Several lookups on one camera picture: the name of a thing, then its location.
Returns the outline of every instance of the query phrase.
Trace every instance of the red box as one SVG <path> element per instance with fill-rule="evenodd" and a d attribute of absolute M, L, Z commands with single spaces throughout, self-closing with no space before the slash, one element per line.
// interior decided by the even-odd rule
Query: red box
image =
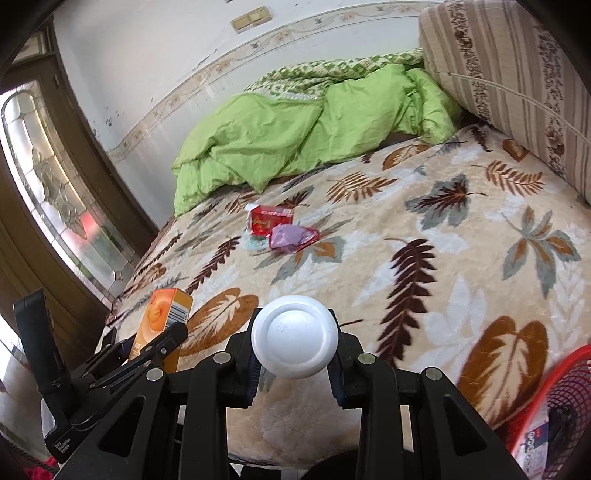
<path fill-rule="evenodd" d="M 292 208 L 258 205 L 250 211 L 249 226 L 253 235 L 269 236 L 273 227 L 283 223 L 292 223 L 294 211 Z"/>

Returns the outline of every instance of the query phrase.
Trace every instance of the white cap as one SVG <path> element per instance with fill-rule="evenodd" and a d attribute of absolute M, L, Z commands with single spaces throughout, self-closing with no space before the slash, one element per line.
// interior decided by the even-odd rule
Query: white cap
<path fill-rule="evenodd" d="M 339 343 L 335 319 L 319 301 L 301 295 L 268 303 L 252 325 L 252 350 L 265 369 L 284 378 L 321 371 Z"/>

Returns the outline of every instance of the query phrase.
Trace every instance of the juice box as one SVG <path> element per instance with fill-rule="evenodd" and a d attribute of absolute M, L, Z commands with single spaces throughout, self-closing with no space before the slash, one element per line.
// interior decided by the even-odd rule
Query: juice box
<path fill-rule="evenodd" d="M 273 227 L 292 223 L 294 211 L 291 208 L 256 205 L 249 211 L 248 231 L 255 236 L 269 236 Z"/>
<path fill-rule="evenodd" d="M 189 311 L 193 304 L 191 295 L 178 288 L 156 290 L 145 309 L 142 321 L 135 335 L 135 342 L 129 354 L 129 360 L 139 355 L 140 350 L 154 340 L 165 328 L 174 322 L 187 323 Z M 174 373 L 177 370 L 179 358 L 178 348 L 170 353 L 164 360 L 166 373 Z"/>

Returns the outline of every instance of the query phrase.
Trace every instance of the red plastic basket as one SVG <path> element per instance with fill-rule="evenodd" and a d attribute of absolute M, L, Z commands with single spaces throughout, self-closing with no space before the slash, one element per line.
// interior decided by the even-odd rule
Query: red plastic basket
<path fill-rule="evenodd" d="M 552 463 L 546 464 L 543 478 L 549 480 L 568 460 L 591 420 L 591 345 L 575 350 L 564 359 L 546 379 L 532 403 L 511 420 L 508 447 L 514 458 L 544 399 L 548 409 L 568 406 L 576 412 L 576 422 L 564 448 Z"/>

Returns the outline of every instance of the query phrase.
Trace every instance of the striped pillow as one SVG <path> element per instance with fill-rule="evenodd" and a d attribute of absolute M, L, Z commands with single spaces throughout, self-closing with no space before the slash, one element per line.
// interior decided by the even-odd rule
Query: striped pillow
<path fill-rule="evenodd" d="M 589 201 L 591 99 L 548 31 L 513 0 L 435 5 L 419 29 L 426 68 L 442 87 Z"/>

